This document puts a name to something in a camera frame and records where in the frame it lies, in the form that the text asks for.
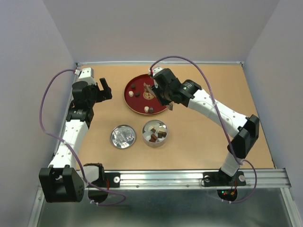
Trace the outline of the silver metal tongs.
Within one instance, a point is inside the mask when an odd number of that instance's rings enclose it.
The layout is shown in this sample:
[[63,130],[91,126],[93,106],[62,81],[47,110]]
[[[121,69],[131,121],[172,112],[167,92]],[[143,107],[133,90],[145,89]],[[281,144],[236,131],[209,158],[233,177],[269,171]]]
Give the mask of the silver metal tongs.
[[[149,93],[151,93],[155,98],[157,98],[156,95],[155,95],[155,93],[152,91],[150,85],[144,83],[143,86],[144,86],[144,88],[145,88]],[[168,105],[166,105],[166,108],[169,109],[170,111],[172,111],[172,110],[173,110],[173,103],[169,103]]]

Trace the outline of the white square chocolate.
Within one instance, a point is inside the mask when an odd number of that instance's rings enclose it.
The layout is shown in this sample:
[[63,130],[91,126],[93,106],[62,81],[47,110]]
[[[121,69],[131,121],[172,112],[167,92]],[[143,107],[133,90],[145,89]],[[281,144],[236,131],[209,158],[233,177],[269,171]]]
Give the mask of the white square chocolate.
[[160,132],[160,133],[167,133],[167,130],[166,130],[166,129],[160,128],[160,129],[158,130],[158,132]]

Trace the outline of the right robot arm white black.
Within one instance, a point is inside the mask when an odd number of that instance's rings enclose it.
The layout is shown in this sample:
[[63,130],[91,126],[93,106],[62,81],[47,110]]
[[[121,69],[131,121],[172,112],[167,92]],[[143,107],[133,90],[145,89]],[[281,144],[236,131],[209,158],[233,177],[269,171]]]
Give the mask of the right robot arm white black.
[[222,184],[232,182],[259,138],[259,118],[255,115],[247,117],[213,100],[209,93],[192,80],[180,82],[168,68],[156,68],[149,71],[148,75],[154,82],[150,90],[161,105],[182,104],[222,127],[230,142],[227,147],[229,154],[218,172],[218,180]]

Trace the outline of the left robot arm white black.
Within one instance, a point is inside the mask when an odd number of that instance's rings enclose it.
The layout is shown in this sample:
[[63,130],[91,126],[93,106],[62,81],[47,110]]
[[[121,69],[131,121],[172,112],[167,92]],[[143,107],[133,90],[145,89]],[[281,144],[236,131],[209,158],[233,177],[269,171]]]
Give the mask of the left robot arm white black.
[[80,202],[90,183],[94,186],[108,185],[101,163],[81,165],[80,171],[76,171],[80,146],[94,116],[93,106],[112,98],[106,79],[101,78],[100,83],[102,89],[97,83],[86,81],[72,85],[73,99],[67,112],[64,134],[61,137],[54,135],[60,142],[59,147],[49,166],[39,172],[48,203]]

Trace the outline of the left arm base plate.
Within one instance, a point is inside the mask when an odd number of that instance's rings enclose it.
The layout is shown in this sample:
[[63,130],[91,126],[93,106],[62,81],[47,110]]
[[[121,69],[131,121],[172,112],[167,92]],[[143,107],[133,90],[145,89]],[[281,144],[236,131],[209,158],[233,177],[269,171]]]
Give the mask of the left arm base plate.
[[104,176],[93,181],[92,184],[106,189],[119,188],[120,179],[121,177],[119,172],[105,172]]

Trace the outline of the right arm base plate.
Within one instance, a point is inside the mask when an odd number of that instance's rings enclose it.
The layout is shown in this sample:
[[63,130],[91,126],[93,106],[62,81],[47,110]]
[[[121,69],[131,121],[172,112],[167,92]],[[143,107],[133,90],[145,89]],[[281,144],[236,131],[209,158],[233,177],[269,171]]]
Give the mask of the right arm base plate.
[[246,186],[245,179],[241,180],[240,176],[244,177],[242,171],[237,171],[234,176],[228,176],[221,170],[214,172],[203,173],[203,184],[205,187],[228,187],[237,183],[237,186]]

